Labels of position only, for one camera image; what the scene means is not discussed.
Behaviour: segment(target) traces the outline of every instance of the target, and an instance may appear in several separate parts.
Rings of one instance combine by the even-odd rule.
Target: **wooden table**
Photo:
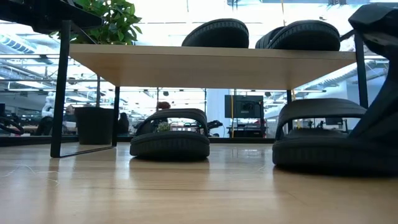
[[[62,144],[62,151],[88,149]],[[0,149],[1,224],[396,224],[398,180],[294,174],[270,145],[212,144],[207,161],[139,161],[129,144],[51,159]]]
[[[291,90],[355,63],[354,52],[71,44],[115,86]]]

